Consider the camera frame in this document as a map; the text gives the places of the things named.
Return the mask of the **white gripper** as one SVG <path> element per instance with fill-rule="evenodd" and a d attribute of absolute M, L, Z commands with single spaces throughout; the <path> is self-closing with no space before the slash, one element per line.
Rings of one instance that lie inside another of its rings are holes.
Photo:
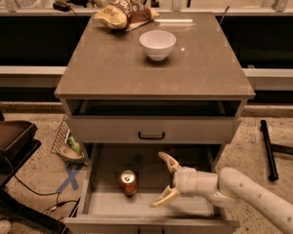
<path fill-rule="evenodd" d="M 168 185 L 149 206 L 158 208 L 167 205 L 179 195 L 182 197 L 194 197 L 198 186 L 198 171 L 194 168 L 181 167 L 179 162 L 166 152 L 160 151 L 158 156 L 167 165 L 169 172 L 174 173 L 173 185 L 175 188 Z"/>

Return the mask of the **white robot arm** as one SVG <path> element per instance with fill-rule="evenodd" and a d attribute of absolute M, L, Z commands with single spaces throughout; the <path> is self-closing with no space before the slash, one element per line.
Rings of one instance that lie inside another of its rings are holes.
<path fill-rule="evenodd" d="M 167 165 L 173 176 L 168 185 L 151 206 L 164 206 L 177 197 L 202 197 L 214 206 L 233 209 L 240 200 L 263 215 L 283 234 L 293 234 L 293 205 L 273 194 L 254 180 L 234 168 L 222 168 L 217 174 L 200 172 L 182 167 L 166 152 L 159 158 Z"/>

